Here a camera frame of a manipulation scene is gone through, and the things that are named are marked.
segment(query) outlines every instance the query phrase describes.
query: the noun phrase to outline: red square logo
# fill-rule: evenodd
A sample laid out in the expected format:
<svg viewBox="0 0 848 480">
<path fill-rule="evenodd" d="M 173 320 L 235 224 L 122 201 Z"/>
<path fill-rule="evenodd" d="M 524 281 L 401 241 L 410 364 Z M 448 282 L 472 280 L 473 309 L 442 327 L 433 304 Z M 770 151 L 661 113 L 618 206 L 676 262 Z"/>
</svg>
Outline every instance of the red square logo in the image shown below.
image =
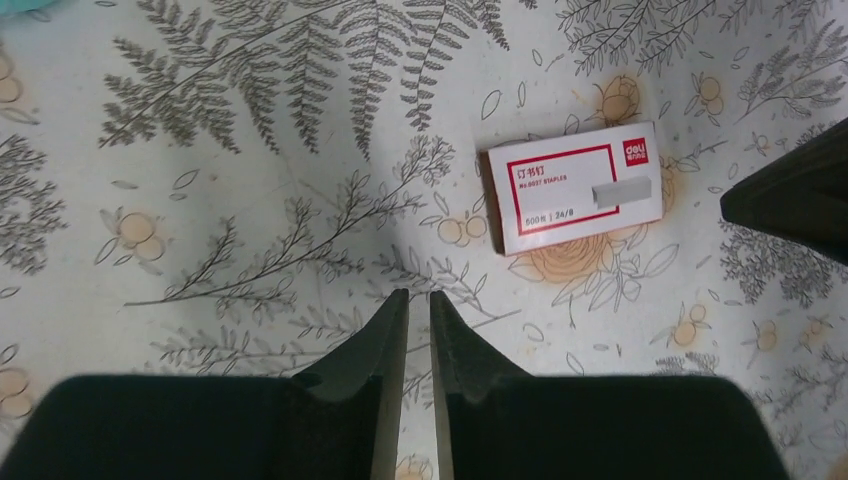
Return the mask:
<svg viewBox="0 0 848 480">
<path fill-rule="evenodd" d="M 628 167 L 648 163 L 648 148 L 644 137 L 624 141 L 624 163 Z"/>
</svg>

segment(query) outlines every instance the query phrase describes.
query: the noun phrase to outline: small white box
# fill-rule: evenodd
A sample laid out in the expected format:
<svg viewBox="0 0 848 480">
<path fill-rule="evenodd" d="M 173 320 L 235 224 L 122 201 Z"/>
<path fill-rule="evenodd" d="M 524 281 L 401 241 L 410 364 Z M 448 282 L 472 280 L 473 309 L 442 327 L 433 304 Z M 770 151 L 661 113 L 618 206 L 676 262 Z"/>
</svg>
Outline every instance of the small white box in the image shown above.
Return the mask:
<svg viewBox="0 0 848 480">
<path fill-rule="evenodd" d="M 493 148 L 505 255 L 662 218 L 653 122 Z"/>
</svg>

